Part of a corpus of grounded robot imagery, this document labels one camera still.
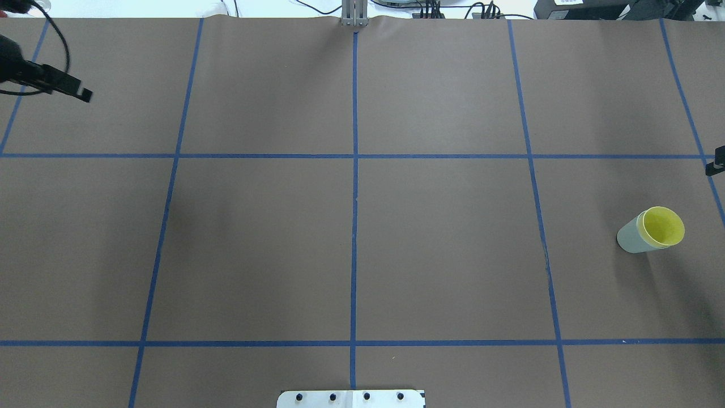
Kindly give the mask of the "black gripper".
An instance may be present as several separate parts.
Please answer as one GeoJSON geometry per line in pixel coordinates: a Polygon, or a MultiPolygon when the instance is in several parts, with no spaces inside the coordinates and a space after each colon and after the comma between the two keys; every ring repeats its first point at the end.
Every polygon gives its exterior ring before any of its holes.
{"type": "Polygon", "coordinates": [[[25,59],[20,45],[7,36],[1,35],[1,83],[23,84],[48,94],[58,91],[84,103],[90,103],[93,91],[84,88],[80,79],[47,64],[39,65],[23,61],[25,59]],[[20,65],[19,80],[16,75],[20,65]]]}

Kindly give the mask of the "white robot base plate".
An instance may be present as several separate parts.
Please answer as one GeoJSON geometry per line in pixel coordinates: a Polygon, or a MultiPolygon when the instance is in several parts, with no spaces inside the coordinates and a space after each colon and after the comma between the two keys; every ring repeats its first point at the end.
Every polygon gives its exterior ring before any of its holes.
{"type": "Polygon", "coordinates": [[[414,389],[289,390],[277,407],[426,407],[425,392],[414,389]]]}

